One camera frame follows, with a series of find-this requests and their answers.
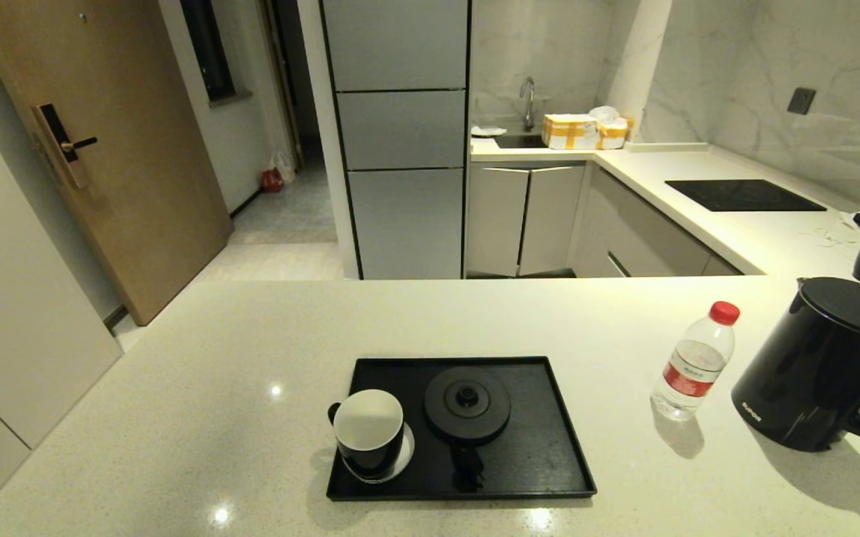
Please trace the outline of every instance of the electrical outlet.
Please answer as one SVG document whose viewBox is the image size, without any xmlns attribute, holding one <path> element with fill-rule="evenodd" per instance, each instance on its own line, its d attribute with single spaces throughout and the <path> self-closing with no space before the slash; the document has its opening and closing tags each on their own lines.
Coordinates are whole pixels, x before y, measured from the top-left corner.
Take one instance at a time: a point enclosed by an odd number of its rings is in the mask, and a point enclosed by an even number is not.
<svg viewBox="0 0 860 537">
<path fill-rule="evenodd" d="M 788 112 L 800 113 L 807 116 L 811 109 L 811 103 L 815 100 L 815 90 L 808 88 L 795 88 L 791 102 L 788 102 Z"/>
</svg>

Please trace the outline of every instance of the saucer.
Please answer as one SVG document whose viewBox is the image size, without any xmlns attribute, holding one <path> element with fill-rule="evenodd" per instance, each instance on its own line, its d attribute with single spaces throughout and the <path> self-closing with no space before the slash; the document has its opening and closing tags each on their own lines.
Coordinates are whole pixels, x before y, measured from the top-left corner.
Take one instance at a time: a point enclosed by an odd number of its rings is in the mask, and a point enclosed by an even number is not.
<svg viewBox="0 0 860 537">
<path fill-rule="evenodd" d="M 364 483 L 368 483 L 369 485 L 379 485 L 379 483 L 386 483 L 388 480 L 395 478 L 400 475 L 404 468 L 409 464 L 409 460 L 413 458 L 413 450 L 416 449 L 416 442 L 413 441 L 413 431 L 410 430 L 409 425 L 406 422 L 403 423 L 403 442 L 400 445 L 400 454 L 396 456 L 396 462 L 393 462 L 393 467 L 389 470 L 386 470 L 386 473 L 382 476 L 379 476 L 375 479 L 367 479 L 358 476 L 354 470 L 351 470 L 351 467 L 347 466 L 347 463 L 344 463 L 344 467 L 348 469 L 349 472 L 354 474 L 354 477 L 358 480 L 362 480 Z"/>
</svg>

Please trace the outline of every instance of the plastic water bottle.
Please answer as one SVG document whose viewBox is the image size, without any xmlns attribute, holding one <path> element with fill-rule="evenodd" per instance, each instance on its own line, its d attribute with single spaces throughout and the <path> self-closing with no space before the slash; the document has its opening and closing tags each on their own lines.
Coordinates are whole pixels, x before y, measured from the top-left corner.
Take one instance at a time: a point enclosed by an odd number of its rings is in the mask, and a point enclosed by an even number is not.
<svg viewBox="0 0 860 537">
<path fill-rule="evenodd" d="M 689 419 L 698 410 L 731 359 L 731 325 L 740 314 L 733 304 L 715 302 L 709 316 L 685 331 L 652 393 L 655 408 L 665 417 Z"/>
</svg>

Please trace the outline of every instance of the white quartz countertop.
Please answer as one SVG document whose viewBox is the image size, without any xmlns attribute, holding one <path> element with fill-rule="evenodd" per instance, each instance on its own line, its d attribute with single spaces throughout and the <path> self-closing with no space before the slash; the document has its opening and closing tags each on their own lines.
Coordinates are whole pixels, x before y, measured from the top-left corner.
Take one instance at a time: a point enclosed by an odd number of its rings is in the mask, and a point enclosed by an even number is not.
<svg viewBox="0 0 860 537">
<path fill-rule="evenodd" d="M 729 399 L 792 296 L 779 276 L 191 285 L 4 486 L 0 536 L 860 535 L 860 438 L 794 452 Z M 743 312 L 733 360 L 696 421 L 663 421 L 654 381 L 719 299 Z M 496 356 L 549 357 L 599 494 L 324 496 L 356 358 Z"/>
<path fill-rule="evenodd" d="M 649 204 L 685 228 L 744 274 L 835 276 L 850 279 L 860 233 L 838 211 L 860 210 L 809 180 L 703 143 L 635 144 L 610 151 L 500 149 L 474 139 L 473 163 L 587 160 L 614 174 Z M 764 179 L 828 207 L 823 212 L 712 212 L 665 184 L 667 180 Z"/>
</svg>

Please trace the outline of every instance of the red bag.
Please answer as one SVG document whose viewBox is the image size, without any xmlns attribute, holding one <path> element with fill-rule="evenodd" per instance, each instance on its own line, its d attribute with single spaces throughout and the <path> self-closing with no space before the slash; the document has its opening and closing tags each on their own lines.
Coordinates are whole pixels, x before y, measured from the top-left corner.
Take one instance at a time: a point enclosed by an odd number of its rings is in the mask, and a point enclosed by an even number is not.
<svg viewBox="0 0 860 537">
<path fill-rule="evenodd" d="M 263 173 L 260 174 L 260 183 L 265 192 L 280 192 L 283 188 L 283 176 L 280 176 L 280 171 L 277 168 L 263 170 Z"/>
</svg>

